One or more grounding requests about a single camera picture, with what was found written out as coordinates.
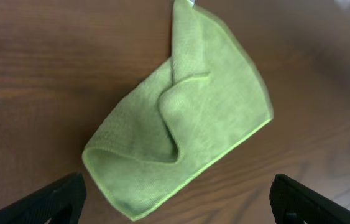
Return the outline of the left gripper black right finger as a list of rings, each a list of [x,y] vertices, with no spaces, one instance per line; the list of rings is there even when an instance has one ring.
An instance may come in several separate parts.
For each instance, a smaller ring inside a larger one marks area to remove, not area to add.
[[[350,224],[350,210],[285,174],[275,176],[269,201],[276,224]]]

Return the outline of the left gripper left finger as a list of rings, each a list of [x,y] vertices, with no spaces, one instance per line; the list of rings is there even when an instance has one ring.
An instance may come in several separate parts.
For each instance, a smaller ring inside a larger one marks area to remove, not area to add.
[[[77,224],[86,200],[81,173],[72,173],[0,209],[0,224]]]

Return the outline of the green microfiber cloth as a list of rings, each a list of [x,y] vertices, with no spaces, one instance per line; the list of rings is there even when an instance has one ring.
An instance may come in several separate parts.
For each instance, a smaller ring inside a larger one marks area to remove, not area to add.
[[[126,95],[85,146],[107,201],[136,221],[269,123],[255,65],[224,22],[175,1],[168,60]]]

